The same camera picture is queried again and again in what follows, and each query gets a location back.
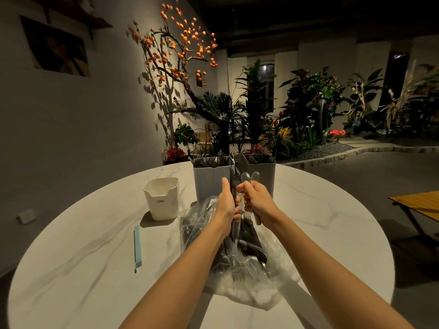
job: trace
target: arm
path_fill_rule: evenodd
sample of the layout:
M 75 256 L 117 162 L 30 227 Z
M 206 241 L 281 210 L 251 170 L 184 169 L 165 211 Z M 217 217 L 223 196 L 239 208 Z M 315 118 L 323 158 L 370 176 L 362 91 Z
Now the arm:
M 283 244 L 333 328 L 413 329 L 370 287 L 313 242 L 276 206 L 262 184 L 244 182 L 237 191 L 245 192 L 245 210 L 255 210 Z
M 200 298 L 213 258 L 230 233 L 232 219 L 241 218 L 230 186 L 222 193 L 205 230 L 139 301 L 119 329 L 184 329 Z

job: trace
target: stone border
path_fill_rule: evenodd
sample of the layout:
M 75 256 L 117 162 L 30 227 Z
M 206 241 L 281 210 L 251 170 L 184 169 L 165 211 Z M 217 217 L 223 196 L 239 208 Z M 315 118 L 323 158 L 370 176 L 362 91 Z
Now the stone border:
M 341 152 L 339 154 L 334 154 L 321 158 L 308 159 L 308 160 L 292 161 L 289 163 L 282 163 L 281 165 L 304 169 L 306 167 L 317 166 L 317 165 L 332 163 L 338 160 L 343 160 L 348 157 L 364 154 L 366 152 L 409 152 L 409 153 L 417 153 L 417 154 L 422 154 L 422 153 L 431 154 L 434 152 L 439 153 L 439 146 L 383 146 L 383 147 L 370 147 L 370 148 L 356 148 L 345 152 Z

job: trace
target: round table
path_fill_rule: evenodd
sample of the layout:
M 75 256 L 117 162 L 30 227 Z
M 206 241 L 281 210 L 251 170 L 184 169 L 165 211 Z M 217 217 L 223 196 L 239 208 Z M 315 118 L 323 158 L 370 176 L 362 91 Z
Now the round table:
M 148 211 L 142 189 L 152 178 L 170 176 L 179 178 L 180 207 L 189 208 L 196 196 L 192 165 L 186 162 L 113 182 L 54 219 L 15 272 L 10 328 L 118 328 L 180 255 L 178 219 L 149 224 L 140 229 L 143 266 L 134 273 L 133 228 Z M 283 165 L 276 166 L 274 200 L 327 253 L 391 301 L 392 252 L 380 225 L 360 202 L 331 182 Z M 303 328 L 299 318 L 315 322 L 316 317 L 301 281 L 299 286 L 284 291 L 290 295 L 268 311 L 203 294 L 196 310 L 201 316 L 194 316 L 190 327 Z

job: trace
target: gravel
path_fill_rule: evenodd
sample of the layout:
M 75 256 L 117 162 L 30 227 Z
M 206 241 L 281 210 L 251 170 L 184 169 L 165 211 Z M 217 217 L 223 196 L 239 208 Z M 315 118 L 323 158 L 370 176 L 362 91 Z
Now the gravel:
M 339 154 L 341 152 L 348 151 L 350 149 L 353 149 L 351 146 L 347 146 L 346 144 L 338 143 L 338 142 L 331 142 L 326 143 L 322 146 L 316 146 L 313 149 L 306 150 L 305 152 L 302 152 L 297 157 L 290 158 L 288 160 L 278 160 L 277 163 L 288 163 L 290 161 L 299 161 L 299 160 L 308 160 L 308 159 L 314 159 L 314 158 L 321 158 L 325 156 L 330 156 L 333 154 Z

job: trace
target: gray container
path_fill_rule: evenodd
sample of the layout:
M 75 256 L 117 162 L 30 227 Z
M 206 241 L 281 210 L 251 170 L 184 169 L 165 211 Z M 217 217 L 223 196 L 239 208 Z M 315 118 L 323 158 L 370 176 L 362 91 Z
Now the gray container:
M 199 167 L 193 168 L 195 179 L 195 192 L 197 193 L 197 202 L 202 203 L 210 196 L 218 196 L 222 192 L 221 179 L 227 178 L 230 182 L 230 166 Z
M 262 183 L 273 197 L 274 192 L 274 175 L 276 173 L 276 163 L 266 163 L 266 164 L 249 164 L 250 175 L 253 172 L 259 172 L 259 182 Z

